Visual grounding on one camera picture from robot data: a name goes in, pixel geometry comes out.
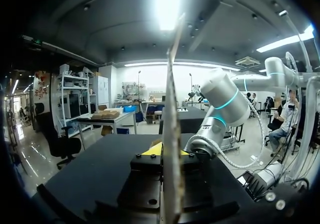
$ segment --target air vent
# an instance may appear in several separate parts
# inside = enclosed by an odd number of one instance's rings
[[[236,66],[239,66],[242,68],[253,68],[260,65],[260,61],[254,58],[251,58],[249,56],[238,59],[235,61],[235,63],[236,63]]]

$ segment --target bolt hole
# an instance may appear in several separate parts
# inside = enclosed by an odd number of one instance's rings
[[[150,205],[156,205],[157,204],[157,200],[156,199],[150,199],[149,200],[149,204]]]

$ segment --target ceiling light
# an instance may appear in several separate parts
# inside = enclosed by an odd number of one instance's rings
[[[296,43],[296,42],[299,42],[299,37],[300,37],[300,39],[302,41],[305,41],[305,40],[308,40],[308,39],[312,39],[312,38],[314,38],[312,30],[313,30],[313,27],[312,27],[312,25],[310,25],[308,28],[305,29],[304,33],[299,34],[299,36],[298,35],[294,35],[294,36],[291,36],[289,38],[281,39],[281,40],[276,41],[274,43],[270,43],[270,44],[268,44],[266,46],[258,48],[257,51],[260,52],[260,53],[263,53],[263,52],[269,51],[271,49],[278,48],[278,47],[281,47],[281,46],[284,46],[284,45],[287,45],[287,44],[290,44],[290,43]]]
[[[135,66],[144,66],[144,65],[167,65],[168,62],[145,62],[145,63],[131,63],[125,64],[125,67],[135,67]],[[238,68],[232,68],[228,66],[211,64],[211,63],[192,63],[192,62],[174,62],[174,65],[191,65],[191,66],[201,66],[201,67],[211,67],[211,68],[223,68],[232,71],[240,71]]]
[[[281,12],[279,12],[279,16],[284,16],[286,15],[288,12],[286,10],[282,10]]]
[[[313,31],[314,31],[314,27],[312,24],[310,24],[308,28],[304,30],[305,33],[312,33]]]
[[[156,0],[156,15],[160,30],[174,30],[178,19],[180,0]]]
[[[84,9],[84,11],[87,11],[89,8],[90,8],[90,5],[86,4],[83,9]]]
[[[15,84],[14,84],[14,87],[13,87],[13,90],[12,90],[12,94],[14,94],[14,92],[15,92],[15,90],[16,90],[16,86],[18,85],[18,83],[19,83],[19,80],[17,79],[17,80],[15,81]]]

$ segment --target black table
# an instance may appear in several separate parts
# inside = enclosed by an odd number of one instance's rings
[[[192,134],[182,134],[184,146]],[[53,176],[45,187],[71,212],[84,219],[84,209],[92,212],[95,200],[117,206],[117,197],[130,173],[130,161],[136,153],[150,147],[161,135],[106,135]],[[214,205],[237,201],[248,207],[252,199],[219,158],[208,166]],[[32,198],[50,217],[55,215],[39,194]]]
[[[180,119],[181,133],[197,133],[202,121],[204,120],[207,112],[195,107],[183,107],[188,112],[178,112]],[[164,128],[164,121],[160,121],[159,134],[162,134]]]

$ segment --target robotic arm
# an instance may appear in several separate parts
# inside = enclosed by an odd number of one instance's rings
[[[240,91],[282,92],[287,86],[296,90],[301,85],[299,75],[286,67],[277,57],[266,59],[265,68],[266,76],[238,75],[230,79],[227,73],[219,68],[209,73],[209,80],[201,87],[201,93],[211,107],[197,134],[187,143],[185,151],[208,153],[211,157],[220,152],[217,146],[221,145],[227,126],[239,126],[250,115],[250,102]],[[202,137],[210,139],[215,145]]]

